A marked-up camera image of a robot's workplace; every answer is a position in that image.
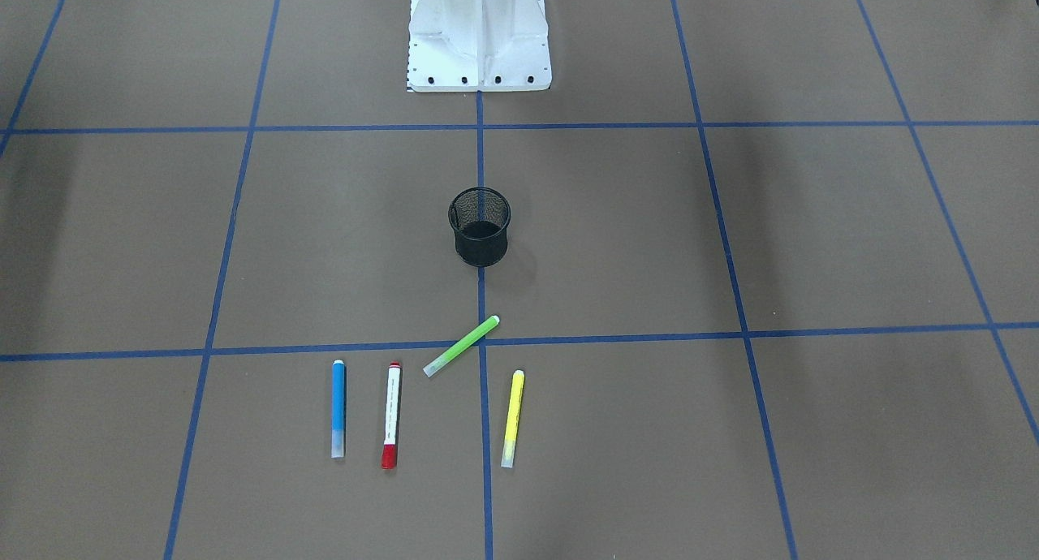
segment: blue grid line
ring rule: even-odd
[[[772,470],[772,481],[775,486],[776,502],[779,505],[779,514],[782,518],[783,532],[787,536],[787,549],[791,560],[797,560],[797,542],[794,538],[794,527],[791,524],[790,511],[787,506],[787,495],[783,490],[782,475],[779,471],[779,460],[776,456],[775,443],[772,439],[772,427],[769,423],[768,408],[765,404],[765,395],[762,392],[761,379],[757,375],[757,361],[754,357],[754,349],[750,342],[747,327],[747,316],[743,310],[743,298],[740,294],[740,283],[736,275],[736,264],[732,262],[732,249],[729,245],[728,234],[725,230],[725,217],[722,213],[721,198],[718,194],[718,184],[715,180],[714,165],[711,161],[711,150],[708,145],[707,130],[703,127],[703,116],[700,112],[700,102],[696,95],[696,80],[693,78],[693,68],[689,60],[689,50],[686,46],[686,34],[682,27],[682,16],[678,11],[678,1],[671,0],[671,11],[674,17],[674,27],[678,34],[678,46],[682,49],[682,60],[686,68],[686,79],[689,83],[689,97],[693,102],[693,112],[696,116],[697,132],[700,139],[700,149],[703,151],[703,164],[707,168],[708,180],[711,184],[711,197],[715,206],[715,215],[718,219],[718,234],[725,250],[725,264],[728,267],[728,278],[732,287],[732,298],[736,302],[736,312],[740,319],[740,331],[743,338],[743,347],[747,354],[747,366],[750,370],[750,380],[754,386],[754,399],[757,402],[757,415],[761,417],[762,433],[765,438],[765,447],[768,450],[769,465]]]
[[[476,91],[476,185],[483,187],[483,91]],[[487,317],[486,279],[484,269],[476,269],[477,323]],[[485,340],[478,342],[480,355],[480,430],[483,450],[483,556],[485,560],[495,558],[495,525],[490,484],[490,393],[487,389],[487,347]]]
[[[1033,127],[1039,121],[913,121],[916,127]],[[676,123],[560,123],[488,124],[487,131],[501,130],[641,130],[642,128],[904,128],[906,121],[694,121]],[[183,127],[140,128],[10,128],[7,135],[96,135],[96,134],[208,134],[248,132],[247,125],[183,125]],[[254,132],[446,132],[474,131],[476,125],[258,125]]]
[[[238,182],[235,185],[235,197],[231,205],[231,217],[228,220],[228,234],[223,241],[223,254],[220,258],[220,271],[216,279],[216,291],[213,293],[213,309],[206,334],[206,346],[198,367],[198,381],[195,384],[194,401],[191,404],[191,420],[188,423],[187,437],[184,441],[184,455],[181,458],[181,472],[177,480],[177,492],[174,496],[174,509],[169,515],[169,531],[166,534],[166,545],[163,560],[172,560],[174,548],[177,544],[177,530],[184,504],[184,492],[188,482],[188,472],[191,468],[191,456],[194,449],[195,433],[198,429],[198,416],[202,411],[203,396],[206,390],[206,378],[209,375],[209,362],[213,353],[213,342],[216,338],[216,323],[220,316],[220,302],[223,298],[223,286],[228,277],[228,265],[231,262],[231,246],[235,239],[235,228],[238,222],[238,205],[242,201],[242,187],[245,184],[245,171],[249,165],[249,154],[252,150],[252,137],[256,134],[257,118],[260,116],[260,102],[263,100],[264,80],[267,77],[267,64],[270,61],[270,47],[274,43],[274,30],[277,24],[277,12],[282,0],[274,0],[271,6],[270,22],[267,25],[267,38],[264,42],[263,59],[260,61],[260,73],[257,75],[256,95],[252,98],[252,113],[249,116],[249,131],[245,135],[245,145],[242,149],[241,166],[238,168]]]
[[[895,99],[899,102],[899,108],[902,109],[902,116],[904,116],[906,124],[908,125],[909,134],[912,135],[913,144],[916,145],[916,154],[920,154],[921,163],[924,164],[924,171],[927,172],[927,179],[931,183],[931,190],[934,191],[934,197],[938,202],[938,206],[941,209],[942,217],[945,219],[945,224],[949,228],[949,234],[952,236],[953,242],[956,244],[956,251],[960,255],[963,268],[966,270],[967,277],[970,279],[970,286],[975,291],[975,296],[978,298],[978,304],[981,306],[981,311],[985,316],[985,322],[991,331],[992,341],[995,343],[1001,359],[1003,359],[1003,367],[1007,371],[1007,377],[1010,378],[1010,383],[1014,389],[1014,393],[1017,395],[1017,401],[1021,405],[1024,419],[1028,421],[1029,427],[1032,429],[1032,437],[1035,438],[1036,445],[1039,446],[1039,424],[1036,423],[1035,416],[1032,414],[1032,407],[1029,405],[1028,398],[1024,396],[1024,391],[1021,389],[1020,381],[1017,379],[1017,373],[1014,371],[1014,366],[1010,363],[1007,350],[1003,346],[1003,339],[1000,338],[1000,329],[996,326],[995,321],[992,319],[992,314],[989,312],[988,303],[985,301],[985,295],[982,294],[981,285],[978,283],[978,277],[970,265],[966,248],[956,230],[956,224],[953,222],[953,216],[949,211],[949,206],[945,205],[945,197],[941,194],[941,189],[938,187],[938,180],[935,178],[934,171],[931,168],[931,163],[928,160],[927,153],[924,152],[924,144],[921,142],[920,134],[916,132],[916,124],[913,123],[911,116],[909,116],[909,109],[906,108],[905,101],[902,98],[902,90],[899,90],[899,85],[895,81],[895,73],[891,73],[891,68],[887,62],[884,50],[880,47],[880,38],[877,35],[876,28],[873,27],[873,21],[870,20],[870,14],[865,9],[864,2],[862,2],[862,0],[855,0],[855,2],[858,4],[858,9],[862,15],[862,21],[865,23],[865,28],[868,28],[870,32],[870,38],[873,39],[873,47],[877,51],[877,56],[880,57],[880,63],[883,64],[884,73],[887,75],[887,81],[891,85]]]
[[[406,341],[385,343],[341,343],[324,345],[281,345],[274,347],[224,347],[211,350],[213,355],[274,355],[286,353],[352,353],[356,350],[447,349],[454,341]]]
[[[584,337],[528,337],[514,339],[488,339],[489,347],[508,347],[516,345],[582,345],[594,343],[654,343],[664,341],[711,341],[717,339],[741,339],[741,331],[691,331],[691,334],[661,335],[601,335]]]
[[[912,125],[936,125],[936,127],[945,127],[945,125],[954,125],[954,127],[960,127],[960,125],[965,125],[966,127],[987,127],[987,125],[1039,125],[1039,121],[912,121]]]
[[[1037,321],[1019,321],[1016,323],[995,323],[995,328],[1001,330],[1014,330],[1014,329],[1036,329],[1039,328],[1039,322]]]
[[[995,323],[1001,330],[1039,329],[1039,321],[1018,321]],[[906,324],[891,327],[846,327],[817,329],[773,329],[748,330],[746,336],[751,339],[801,338],[801,337],[841,337],[869,335],[912,335],[933,334],[933,331],[975,331],[989,330],[985,323],[962,324]],[[644,335],[602,335],[572,337],[520,337],[483,339],[487,347],[508,347],[520,345],[580,345],[598,343],[665,343],[683,341],[717,341],[723,339],[742,339],[742,331],[668,331],[667,334]],[[224,355],[275,355],[296,353],[349,353],[356,350],[417,350],[444,349],[457,340],[443,341],[404,341],[382,343],[342,343],[322,345],[275,345],[245,347],[214,347],[209,350],[212,356]],[[22,362],[82,362],[89,359],[129,359],[130,357],[197,357],[206,353],[205,349],[148,349],[148,350],[82,350],[81,352],[63,353],[7,353],[0,354],[0,363],[15,364]]]
[[[51,37],[54,35],[54,29],[58,25],[58,19],[61,17],[61,10],[64,8],[65,0],[58,0],[57,4],[54,6],[54,14],[51,16],[51,21],[47,25],[47,31],[44,32],[44,39],[39,44],[39,50],[36,52],[36,57],[33,58],[32,64],[29,68],[29,75],[25,78],[25,83],[22,85],[22,91],[18,95],[18,102],[15,104],[15,109],[10,113],[10,119],[7,121],[7,130],[4,132],[3,138],[0,138],[0,157],[3,157],[4,152],[7,150],[7,142],[10,141],[11,131],[15,130],[15,125],[18,124],[18,117],[22,115],[22,108],[25,106],[26,99],[29,98],[29,90],[32,89],[32,82],[36,79],[36,72],[39,71],[39,63],[44,61],[44,54],[47,53],[47,47],[51,43]]]
[[[26,128],[12,130],[12,135],[82,135],[82,134],[208,134],[208,132],[248,132],[247,125],[170,125],[141,128]]]
[[[476,130],[472,124],[258,125],[257,132],[422,132]]]
[[[873,128],[904,127],[904,121],[735,121],[703,123],[704,128]]]
[[[777,329],[747,331],[747,336],[752,339],[775,339],[790,337],[842,337],[852,335],[904,335],[913,331],[970,331],[988,330],[989,324],[965,323],[965,324],[906,324],[906,326],[896,327],[845,327],[845,328],[818,328],[818,329]]]
[[[146,359],[146,357],[201,357],[204,349],[82,350],[64,353],[11,353],[0,364],[21,362],[84,362],[87,359]]]
[[[558,123],[558,124],[488,124],[487,130],[636,130],[636,128],[696,128],[694,121],[678,123]]]

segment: grid square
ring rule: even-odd
[[[704,121],[901,121],[855,0],[677,0]]]
[[[472,95],[409,94],[410,0],[282,0],[264,125],[475,124]]]
[[[476,270],[452,198],[475,132],[263,132],[252,142],[217,344],[457,339]]]
[[[480,390],[471,351],[215,357],[177,557],[483,558]],[[346,361],[346,454],[328,457],[335,357]],[[387,366],[401,375],[399,460],[379,468]]]
[[[0,352],[201,347],[242,135],[16,135]]]
[[[489,347],[487,362],[495,558],[787,556],[742,342]]]
[[[0,0],[0,128],[7,128],[58,0]]]
[[[862,1],[913,119],[1039,119],[1034,0]]]
[[[549,90],[487,95],[488,124],[691,121],[670,0],[544,0]]]
[[[3,364],[3,556],[161,556],[197,375],[196,357]]]
[[[754,342],[798,552],[1035,558],[1036,444],[987,331]]]
[[[68,0],[19,128],[248,124],[273,0]]]
[[[509,337],[739,330],[696,131],[494,131],[512,208],[486,270]]]
[[[904,128],[709,138],[751,328],[984,320]]]
[[[920,128],[931,169],[998,321],[1039,320],[1039,128]]]
[[[1000,331],[1033,416],[1039,412],[1039,330]]]

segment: green highlighter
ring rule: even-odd
[[[441,356],[435,357],[435,359],[431,361],[429,365],[422,368],[423,373],[426,374],[426,377],[433,377],[434,373],[444,369],[445,365],[450,364],[454,357],[460,355],[463,350],[469,349],[474,343],[480,341],[483,336],[487,335],[491,329],[494,329],[494,327],[497,327],[500,322],[502,322],[502,320],[498,318],[498,315],[491,315],[486,321],[480,323],[480,326],[475,327],[471,334],[461,338],[461,341],[452,345],[444,353],[441,353]]]

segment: blue marker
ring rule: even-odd
[[[342,458],[346,446],[346,364],[331,364],[331,458]]]

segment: pen holder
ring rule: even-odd
[[[486,187],[461,191],[448,209],[455,251],[478,268],[497,264],[509,246],[506,230],[511,218],[509,203],[498,191]]]

